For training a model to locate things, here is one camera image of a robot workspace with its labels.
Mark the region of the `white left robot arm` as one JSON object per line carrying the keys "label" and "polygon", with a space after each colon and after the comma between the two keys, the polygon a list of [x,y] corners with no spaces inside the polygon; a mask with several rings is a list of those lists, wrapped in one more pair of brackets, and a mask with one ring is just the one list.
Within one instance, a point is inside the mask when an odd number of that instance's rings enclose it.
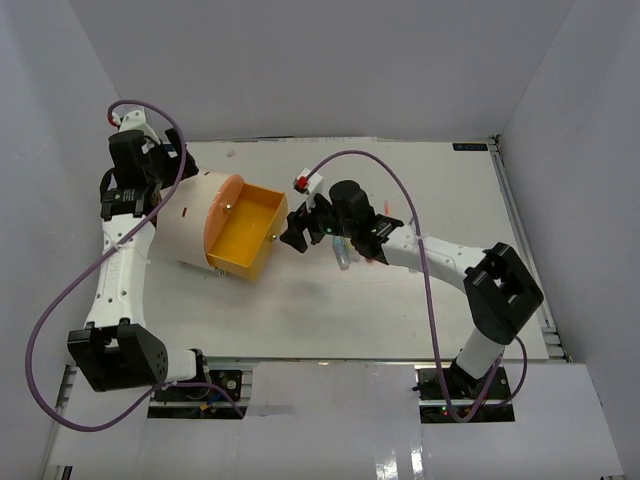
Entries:
{"label": "white left robot arm", "polygon": [[199,399],[211,387],[194,349],[169,350],[146,327],[143,296],[148,254],[156,233],[150,214],[162,190],[198,172],[175,129],[165,132],[167,146],[141,128],[109,138],[113,168],[102,178],[100,217],[104,253],[92,307],[67,348],[97,392],[175,382],[188,398]]}

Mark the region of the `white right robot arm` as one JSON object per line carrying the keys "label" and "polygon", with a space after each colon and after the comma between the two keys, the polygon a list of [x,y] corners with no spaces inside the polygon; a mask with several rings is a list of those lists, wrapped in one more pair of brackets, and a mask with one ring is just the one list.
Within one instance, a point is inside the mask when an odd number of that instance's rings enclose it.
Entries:
{"label": "white right robot arm", "polygon": [[294,188],[305,202],[287,216],[280,239],[300,253],[332,236],[361,257],[426,273],[465,294],[474,328],[445,370],[447,383],[472,399],[488,385],[488,372],[543,302],[543,293],[511,246],[467,247],[433,236],[420,238],[412,226],[378,214],[353,180],[322,195],[322,179],[301,173]]}

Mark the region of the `orange top drawer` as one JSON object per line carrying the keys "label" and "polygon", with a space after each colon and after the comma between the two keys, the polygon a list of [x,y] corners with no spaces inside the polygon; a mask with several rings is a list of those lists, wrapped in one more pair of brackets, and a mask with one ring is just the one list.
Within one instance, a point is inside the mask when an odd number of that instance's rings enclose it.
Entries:
{"label": "orange top drawer", "polygon": [[205,202],[207,211],[203,240],[204,251],[208,253],[233,210],[245,181],[238,174],[217,171],[207,172],[205,177],[205,193],[210,198]]}

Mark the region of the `light blue highlighter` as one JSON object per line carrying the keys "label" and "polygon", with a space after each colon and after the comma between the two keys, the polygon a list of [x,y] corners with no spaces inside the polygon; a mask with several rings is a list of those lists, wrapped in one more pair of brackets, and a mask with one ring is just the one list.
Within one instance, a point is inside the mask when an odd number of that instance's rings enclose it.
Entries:
{"label": "light blue highlighter", "polygon": [[342,237],[334,236],[332,238],[331,245],[340,270],[348,270],[350,266],[350,258],[345,240]]}

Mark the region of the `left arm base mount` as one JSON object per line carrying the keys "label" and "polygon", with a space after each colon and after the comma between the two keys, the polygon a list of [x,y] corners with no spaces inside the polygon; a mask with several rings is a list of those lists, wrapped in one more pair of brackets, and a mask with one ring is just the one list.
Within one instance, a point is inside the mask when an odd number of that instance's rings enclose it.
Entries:
{"label": "left arm base mount", "polygon": [[251,378],[242,370],[208,370],[177,382],[151,397],[149,419],[241,420],[250,397]]}

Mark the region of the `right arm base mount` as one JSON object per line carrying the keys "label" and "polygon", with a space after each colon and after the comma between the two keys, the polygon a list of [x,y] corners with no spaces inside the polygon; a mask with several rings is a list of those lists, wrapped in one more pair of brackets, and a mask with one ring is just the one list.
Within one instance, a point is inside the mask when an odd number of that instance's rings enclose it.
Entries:
{"label": "right arm base mount", "polygon": [[[449,386],[452,405],[460,417],[464,417],[471,412],[472,406],[481,390],[482,385],[478,385],[467,394],[454,385]],[[435,367],[416,370],[416,385],[413,387],[413,391],[419,397],[420,420],[423,425],[456,423],[448,410]],[[488,392],[483,397],[479,409],[470,422],[513,423],[516,418],[510,400],[511,395],[511,385],[506,371],[503,367],[500,367]]]}

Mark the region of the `yellow drawer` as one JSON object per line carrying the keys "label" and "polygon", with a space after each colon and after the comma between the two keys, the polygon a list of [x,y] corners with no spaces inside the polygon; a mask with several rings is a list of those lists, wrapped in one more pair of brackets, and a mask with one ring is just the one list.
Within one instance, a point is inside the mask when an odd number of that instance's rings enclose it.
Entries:
{"label": "yellow drawer", "polygon": [[285,193],[245,183],[214,246],[205,252],[209,265],[255,281],[282,231],[287,208]]}

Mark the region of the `cream cylindrical drawer organizer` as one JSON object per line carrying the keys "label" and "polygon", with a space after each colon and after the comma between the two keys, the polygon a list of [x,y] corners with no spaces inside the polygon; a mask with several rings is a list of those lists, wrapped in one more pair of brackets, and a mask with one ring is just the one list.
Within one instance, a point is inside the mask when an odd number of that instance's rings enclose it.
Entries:
{"label": "cream cylindrical drawer organizer", "polygon": [[205,174],[200,170],[184,179],[169,202],[159,212],[154,245],[170,258],[189,265],[212,269],[204,251],[204,225],[208,198]]}

